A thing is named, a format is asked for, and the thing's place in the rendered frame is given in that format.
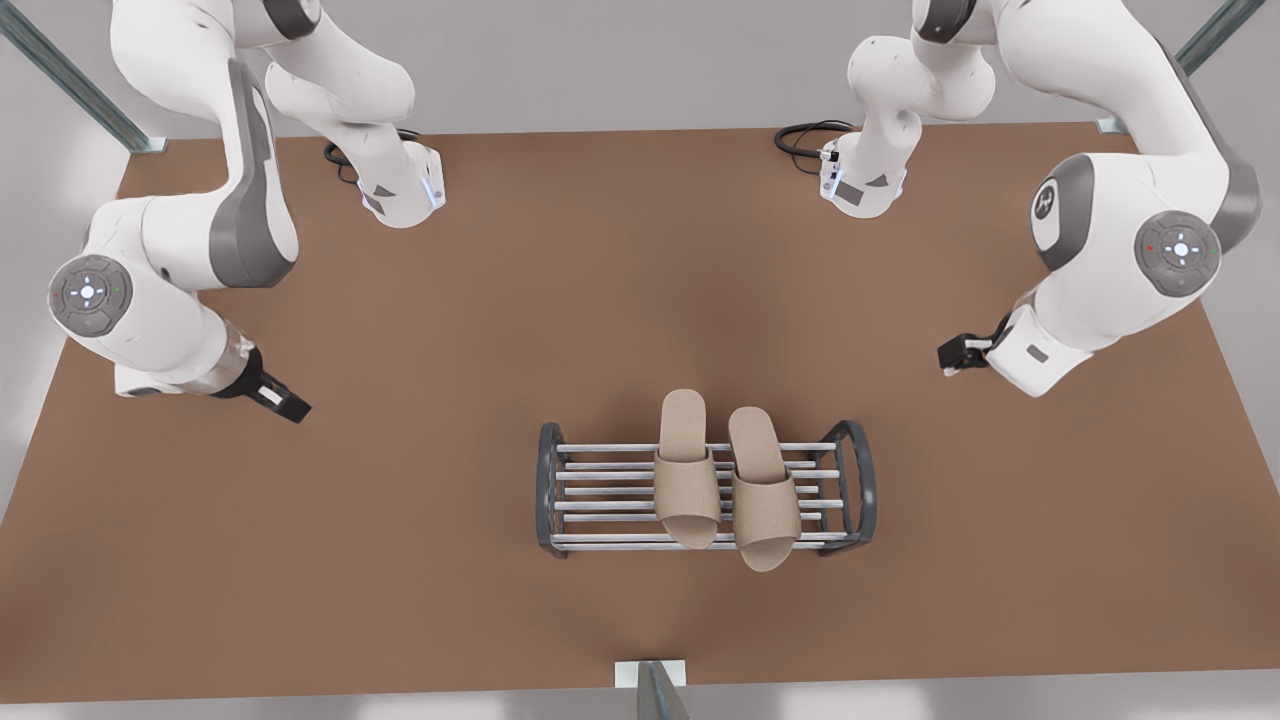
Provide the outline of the beige slipper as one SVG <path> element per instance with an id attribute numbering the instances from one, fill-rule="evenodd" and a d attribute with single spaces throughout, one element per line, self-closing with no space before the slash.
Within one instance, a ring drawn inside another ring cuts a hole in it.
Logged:
<path id="1" fill-rule="evenodd" d="M 707 447 L 707 406 L 694 389 L 675 389 L 662 404 L 653 470 L 657 520 L 675 542 L 705 550 L 721 523 L 716 460 Z"/>
<path id="2" fill-rule="evenodd" d="M 730 416 L 728 432 L 735 543 L 753 571 L 771 571 L 791 555 L 803 534 L 795 482 L 768 413 L 740 407 Z"/>

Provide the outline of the grey metal shoe rack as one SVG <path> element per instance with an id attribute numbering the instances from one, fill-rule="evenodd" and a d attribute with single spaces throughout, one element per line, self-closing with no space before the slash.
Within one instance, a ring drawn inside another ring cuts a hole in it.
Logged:
<path id="1" fill-rule="evenodd" d="M 869 544 L 878 492 L 869 439 L 860 423 L 835 423 L 822 439 L 782 443 L 795 492 L 796 550 L 831 556 Z M 657 461 L 657 445 L 571 445 L 554 421 L 538 446 L 535 530 L 557 559 L 584 551 L 681 550 L 668 525 L 712 521 L 710 550 L 733 550 L 736 465 L 728 443 L 707 445 L 690 469 Z"/>

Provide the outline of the silver frame post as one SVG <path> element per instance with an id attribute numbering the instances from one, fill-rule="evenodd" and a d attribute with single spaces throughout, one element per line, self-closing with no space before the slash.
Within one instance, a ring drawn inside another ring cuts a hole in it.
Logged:
<path id="1" fill-rule="evenodd" d="M 165 152 L 166 138 L 143 132 L 12 0 L 0 0 L 0 35 L 129 152 Z"/>
<path id="2" fill-rule="evenodd" d="M 614 662 L 614 688 L 636 691 L 636 720 L 690 720 L 678 694 L 686 685 L 685 660 Z"/>
<path id="3" fill-rule="evenodd" d="M 1124 0 L 1233 141 L 1280 115 L 1280 0 Z"/>

